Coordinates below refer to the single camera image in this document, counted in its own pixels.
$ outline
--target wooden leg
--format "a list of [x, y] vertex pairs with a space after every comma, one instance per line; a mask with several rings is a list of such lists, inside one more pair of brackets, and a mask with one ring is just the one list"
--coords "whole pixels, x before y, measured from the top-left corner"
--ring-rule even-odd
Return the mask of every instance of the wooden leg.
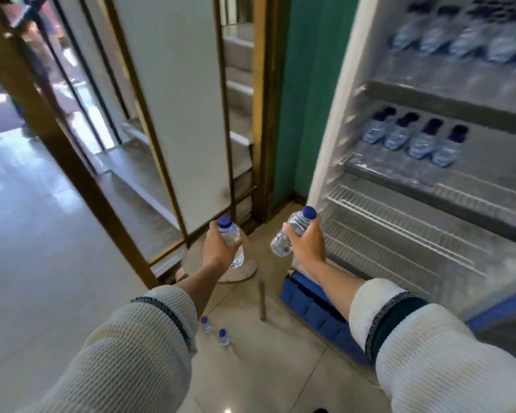
[[258, 308], [260, 309], [260, 320], [265, 322], [267, 320], [266, 315], [266, 283], [263, 279], [258, 278], [258, 294], [260, 300], [258, 301]]

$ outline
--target person's left hand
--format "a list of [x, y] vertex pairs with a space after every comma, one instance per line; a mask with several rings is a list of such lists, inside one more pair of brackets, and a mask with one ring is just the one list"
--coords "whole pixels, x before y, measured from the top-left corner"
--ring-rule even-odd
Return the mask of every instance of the person's left hand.
[[205, 247], [202, 251], [202, 266], [214, 266], [222, 272], [226, 272], [235, 259], [235, 253], [241, 246], [241, 239], [228, 245], [220, 235], [216, 221], [210, 222], [206, 234]]

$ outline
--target tiled floor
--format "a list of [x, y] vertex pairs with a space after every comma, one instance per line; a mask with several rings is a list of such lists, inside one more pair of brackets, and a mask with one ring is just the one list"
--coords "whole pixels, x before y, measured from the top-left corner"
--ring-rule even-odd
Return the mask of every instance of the tiled floor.
[[[371, 372], [330, 349], [282, 305], [289, 258], [268, 249], [290, 206], [250, 236], [245, 253], [266, 279], [261, 322], [255, 279], [218, 285], [206, 308], [233, 345], [199, 331], [180, 412], [389, 412]], [[145, 292], [38, 141], [0, 137], [0, 411], [37, 400], [93, 328]]]

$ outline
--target person's right hand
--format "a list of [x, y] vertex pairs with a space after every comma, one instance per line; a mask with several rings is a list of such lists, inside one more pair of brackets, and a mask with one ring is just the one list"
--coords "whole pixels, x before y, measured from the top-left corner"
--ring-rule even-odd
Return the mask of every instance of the person's right hand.
[[283, 224], [283, 231], [289, 236], [294, 255], [304, 269], [314, 277], [317, 269], [325, 263], [325, 241], [319, 227], [320, 222], [321, 215], [317, 215], [302, 237], [298, 237], [291, 225]]

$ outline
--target sleeve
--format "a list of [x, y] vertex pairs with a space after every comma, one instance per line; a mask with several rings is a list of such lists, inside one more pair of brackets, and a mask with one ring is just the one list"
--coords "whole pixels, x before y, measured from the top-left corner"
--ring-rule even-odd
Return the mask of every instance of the sleeve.
[[516, 359], [444, 307], [376, 278], [356, 294], [349, 323], [394, 413], [516, 412]]
[[23, 412], [175, 412], [191, 381], [197, 327], [185, 291], [153, 289], [91, 333], [42, 401]]

